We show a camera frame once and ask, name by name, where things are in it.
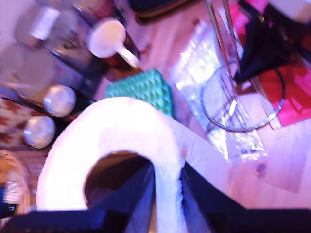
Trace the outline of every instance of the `wooden table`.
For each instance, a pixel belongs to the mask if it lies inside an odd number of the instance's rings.
[[[173,87],[169,70],[183,51],[200,21],[209,22],[205,2],[184,5],[156,20],[142,23],[134,16],[127,0],[117,1],[124,9],[127,30],[142,51],[142,70],[157,68]],[[96,99],[104,97],[107,80],[103,79]],[[184,100],[173,87],[178,120],[206,139]],[[255,91],[247,95],[251,117],[264,114]],[[231,169],[226,188],[220,188],[248,208],[311,207],[311,120],[272,130],[269,125],[258,130],[268,153],[268,166],[263,176],[252,172],[252,165],[240,164]]]

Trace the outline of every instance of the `green egg carton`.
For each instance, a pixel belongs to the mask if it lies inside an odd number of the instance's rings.
[[[156,69],[130,76],[110,84],[106,98],[128,96],[143,100],[156,109],[175,118],[175,107],[171,87]]]

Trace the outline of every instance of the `bottle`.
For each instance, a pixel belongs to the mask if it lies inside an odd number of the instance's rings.
[[[29,54],[18,74],[20,87],[17,88],[17,93],[28,102],[43,106],[43,98],[51,85],[59,83],[77,88],[83,79],[81,73],[49,52],[39,49]]]
[[[36,5],[15,27],[17,42],[41,48],[80,73],[88,71],[93,54],[87,48],[90,26],[71,8]]]
[[[47,112],[64,122],[71,123],[95,100],[68,86],[55,85],[49,88],[43,102]]]
[[[16,212],[20,199],[20,187],[16,178],[16,173],[9,171],[8,181],[5,184],[5,188],[1,188],[1,209],[0,219],[12,217]]]
[[[70,8],[71,0],[35,0],[39,5],[55,7],[55,8]]]
[[[116,8],[113,0],[74,0],[73,7],[90,26],[105,17],[112,17]]]
[[[29,119],[26,124],[23,132],[24,140],[36,149],[45,149],[56,141],[67,126],[68,123],[57,118],[35,116]]]

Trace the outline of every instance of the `label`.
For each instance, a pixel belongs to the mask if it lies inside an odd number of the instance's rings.
[[[19,204],[19,185],[17,182],[8,181],[6,183],[6,189],[4,193],[4,203],[7,204]]]
[[[31,30],[31,35],[37,39],[46,40],[49,37],[54,23],[58,19],[59,15],[60,11],[50,7],[43,7],[38,14],[33,29]]]

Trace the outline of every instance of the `silver bottle cap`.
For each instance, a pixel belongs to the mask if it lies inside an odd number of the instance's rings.
[[[62,118],[69,115],[76,104],[76,94],[68,86],[55,85],[44,97],[44,108],[53,116]]]
[[[24,129],[26,143],[34,148],[45,148],[55,135],[55,123],[47,116],[35,116],[28,120]]]

